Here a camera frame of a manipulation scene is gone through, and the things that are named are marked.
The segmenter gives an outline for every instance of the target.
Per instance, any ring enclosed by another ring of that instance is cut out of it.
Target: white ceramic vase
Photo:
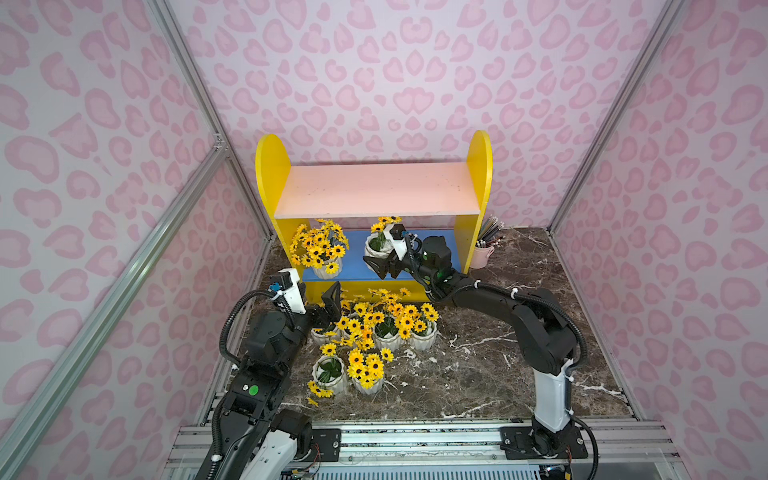
[[[331,380],[328,383],[323,383],[318,380],[318,377],[320,376],[320,373],[322,370],[320,369],[320,363],[325,362],[328,359],[337,359],[339,360],[339,363],[341,363],[341,375],[336,377],[335,379]],[[346,391],[346,387],[348,385],[347,383],[347,375],[346,375],[346,367],[344,366],[344,362],[338,357],[338,356],[328,356],[323,355],[321,356],[315,364],[312,366],[312,379],[317,382],[317,385],[324,390],[330,390],[333,392],[333,395],[340,395]]]
[[[341,273],[342,268],[344,268],[344,265],[342,264],[341,260],[342,259],[340,258],[337,258],[334,260],[334,262],[339,264],[339,271],[337,271],[336,273],[326,272],[325,266],[322,266],[320,268],[312,267],[312,270],[315,272],[315,275],[317,275],[317,278],[321,280],[330,280],[332,278],[336,278],[337,276],[339,276],[339,273]]]
[[[352,379],[352,384],[355,386],[355,389],[363,395],[375,395],[384,388],[384,378],[376,380],[373,383],[373,386],[369,389],[364,389],[358,379]]]
[[[312,336],[312,341],[315,343],[315,345],[322,346],[322,345],[327,345],[328,343],[331,343],[331,340],[338,340],[338,339],[341,338],[341,332],[339,331],[339,327],[338,326],[334,326],[333,330],[331,330],[331,331],[334,332],[336,335],[335,336],[325,336],[325,335],[323,335],[322,332],[318,333],[318,332],[312,330],[312,335],[311,335]]]
[[[368,238],[366,238],[366,248],[365,248],[365,254],[364,254],[365,257],[386,258],[389,256],[389,252],[392,251],[393,246],[392,246],[392,243],[389,241],[386,241],[384,243],[384,247],[380,252],[375,251],[373,248],[371,248],[370,245],[368,245],[368,242],[376,238],[378,235],[379,235],[378,233],[371,233],[370,235],[368,235]],[[366,266],[368,267],[368,270],[373,271],[373,268],[371,268],[371,266],[368,263],[366,263]]]
[[[427,323],[427,334],[418,336],[411,332],[411,338],[408,339],[408,346],[415,350],[427,350],[435,345],[437,339],[437,322],[429,321]]]

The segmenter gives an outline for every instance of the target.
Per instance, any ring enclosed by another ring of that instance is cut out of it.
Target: yellow shelf
[[[256,149],[261,200],[287,256],[296,228],[309,223],[310,218],[455,215],[454,262],[458,259],[461,265],[454,267],[466,273],[491,194],[492,177],[491,141],[484,131],[472,137],[466,163],[292,167],[276,135],[262,137]],[[303,278],[304,268],[297,269]],[[386,284],[372,273],[369,279],[350,279],[340,281],[353,296],[369,298],[369,288],[405,287],[412,292],[411,300],[426,300],[424,289],[407,276],[389,279]],[[307,299],[316,303],[334,280],[319,280],[310,274],[305,281]]]

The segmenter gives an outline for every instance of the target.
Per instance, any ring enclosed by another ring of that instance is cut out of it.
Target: wall
[[[149,479],[163,468],[200,406],[221,326],[261,254],[258,232],[222,166],[22,478]]]
[[[662,0],[170,2],[247,172],[465,159],[491,135],[491,213],[547,225]]]
[[[765,478],[765,2],[693,2],[557,241],[693,478]]]
[[[141,0],[0,5],[0,435],[210,150]]]

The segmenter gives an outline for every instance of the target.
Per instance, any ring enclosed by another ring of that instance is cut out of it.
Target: brown marble surface
[[[265,270],[288,266],[280,246],[273,248]],[[551,290],[579,325],[590,349],[589,365],[575,376],[573,409],[577,415],[630,415],[624,396],[607,367],[602,351],[576,300],[571,285],[542,229],[506,230],[484,269],[470,270],[480,280],[504,287],[543,286]],[[255,306],[253,314],[268,308]],[[439,336],[425,352],[401,348],[386,365],[386,384],[374,396],[349,387],[343,396],[318,399],[309,406],[306,383],[319,357],[311,342],[293,367],[293,384],[284,405],[330,419],[527,418],[535,406],[533,370],[519,352],[506,324],[482,313],[438,306]]]

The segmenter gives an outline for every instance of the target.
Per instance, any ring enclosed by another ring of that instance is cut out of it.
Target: metal rail
[[[215,149],[208,153],[18,414],[0,445],[0,478],[15,478],[22,470],[228,153]]]
[[[587,149],[584,160],[579,165],[573,180],[568,185],[562,202],[560,202],[558,209],[554,212],[552,222],[548,228],[551,232],[557,231],[568,215],[568,211],[576,201],[576,197],[587,181],[589,173],[592,172],[592,168],[598,162],[605,144],[611,139],[611,135],[624,116],[624,112],[627,111],[635,92],[637,92],[645,75],[650,70],[653,60],[661,53],[661,49],[669,38],[675,21],[686,3],[687,0],[667,0],[667,3],[661,9],[661,13],[656,19],[648,38],[646,38],[640,54],[635,59],[632,69],[627,75],[627,80],[621,85],[621,89],[616,95],[613,104],[611,104],[603,124],[598,129],[598,133],[595,135],[589,149]]]

